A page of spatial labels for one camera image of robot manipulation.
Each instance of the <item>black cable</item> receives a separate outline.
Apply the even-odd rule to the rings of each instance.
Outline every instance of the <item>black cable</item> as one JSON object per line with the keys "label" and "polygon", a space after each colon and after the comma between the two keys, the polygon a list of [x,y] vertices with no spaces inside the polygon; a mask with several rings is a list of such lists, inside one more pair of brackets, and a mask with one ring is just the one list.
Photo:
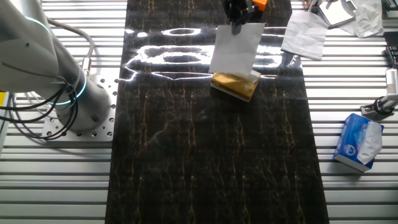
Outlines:
{"label": "black cable", "polygon": [[[75,123],[77,115],[78,115],[78,103],[74,102],[74,100],[77,100],[76,99],[76,91],[74,91],[73,94],[69,94],[69,98],[70,98],[70,101],[71,101],[71,105],[74,105],[74,106],[72,106],[69,119],[68,119],[67,123],[63,126],[63,128],[61,130],[59,130],[58,132],[56,132],[55,134],[51,134],[49,136],[43,137],[43,136],[36,135],[36,133],[34,133],[24,123],[21,123],[21,124],[23,125],[23,127],[25,127],[26,130],[28,130],[28,132],[30,132],[30,134],[23,132],[23,130],[20,127],[18,127],[18,125],[16,123],[14,123],[14,126],[18,129],[19,132],[21,132],[23,135],[25,135],[28,138],[43,139],[43,140],[54,140],[54,139],[58,139],[58,138],[64,136],[69,131],[71,126]],[[17,115],[18,119],[21,119],[21,117],[19,116],[19,112],[18,111],[16,111],[16,115]]]}
{"label": "black cable", "polygon": [[0,134],[2,133],[2,130],[4,129],[5,126],[6,126],[6,122],[3,121],[3,123],[1,124],[1,127],[0,127]]}
{"label": "black cable", "polygon": [[[62,93],[67,89],[68,86],[65,86],[64,88],[62,88]],[[22,123],[33,123],[36,121],[40,121],[41,119],[45,118],[47,115],[49,115],[55,108],[55,105],[57,104],[58,100],[61,98],[62,93],[59,94],[57,96],[57,98],[55,99],[53,105],[51,106],[51,108],[42,116],[39,116],[38,118],[34,118],[34,119],[30,119],[30,120],[18,120],[18,119],[12,119],[12,118],[7,118],[7,117],[3,117],[0,116],[1,120],[5,120],[5,121],[9,121],[9,122],[13,122],[13,123],[18,123],[18,124],[22,124]]]}
{"label": "black cable", "polygon": [[30,110],[30,109],[34,109],[34,108],[38,108],[40,106],[45,105],[46,103],[50,103],[55,97],[57,97],[58,95],[62,94],[63,90],[60,89],[56,94],[54,94],[53,96],[51,96],[49,99],[38,103],[36,105],[32,105],[32,106],[25,106],[25,107],[9,107],[9,106],[0,106],[0,110],[13,110],[13,111],[19,111],[19,110]]}

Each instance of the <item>orange part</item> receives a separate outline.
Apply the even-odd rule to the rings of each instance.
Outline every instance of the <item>orange part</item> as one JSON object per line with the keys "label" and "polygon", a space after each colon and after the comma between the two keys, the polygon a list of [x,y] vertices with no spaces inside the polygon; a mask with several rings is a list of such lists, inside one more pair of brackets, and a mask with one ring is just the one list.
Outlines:
{"label": "orange part", "polygon": [[253,2],[259,6],[260,11],[266,10],[268,0],[253,0]]}

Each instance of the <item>white paper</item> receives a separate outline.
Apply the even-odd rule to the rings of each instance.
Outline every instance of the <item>white paper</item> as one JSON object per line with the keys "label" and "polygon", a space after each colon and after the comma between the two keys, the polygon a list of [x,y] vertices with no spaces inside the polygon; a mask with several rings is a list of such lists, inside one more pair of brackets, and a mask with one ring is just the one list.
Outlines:
{"label": "white paper", "polygon": [[364,141],[361,145],[357,159],[364,165],[374,159],[377,154],[381,151],[382,139],[381,139],[381,125],[370,121]]}
{"label": "white paper", "polygon": [[356,20],[349,22],[340,29],[355,34],[360,38],[376,35],[383,31],[382,6],[379,0],[353,0],[357,10]]}
{"label": "white paper", "polygon": [[321,60],[328,24],[311,12],[294,13],[287,24],[282,50]]}
{"label": "white paper", "polygon": [[251,74],[264,24],[242,25],[232,34],[232,26],[218,26],[210,73]]}

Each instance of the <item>crumpled tissue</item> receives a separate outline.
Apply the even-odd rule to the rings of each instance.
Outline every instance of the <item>crumpled tissue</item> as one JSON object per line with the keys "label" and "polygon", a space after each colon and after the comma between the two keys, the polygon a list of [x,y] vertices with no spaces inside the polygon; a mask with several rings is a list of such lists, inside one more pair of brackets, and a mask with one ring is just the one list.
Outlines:
{"label": "crumpled tissue", "polygon": [[356,19],[340,29],[365,38],[383,31],[382,4],[380,0],[353,0],[357,10]]}

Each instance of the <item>yellow label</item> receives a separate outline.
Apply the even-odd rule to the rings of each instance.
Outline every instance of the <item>yellow label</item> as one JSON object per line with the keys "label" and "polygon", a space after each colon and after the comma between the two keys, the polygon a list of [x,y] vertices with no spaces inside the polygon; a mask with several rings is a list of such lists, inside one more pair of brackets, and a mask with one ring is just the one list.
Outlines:
{"label": "yellow label", "polygon": [[6,99],[6,93],[0,92],[0,106],[4,105],[5,99]]}

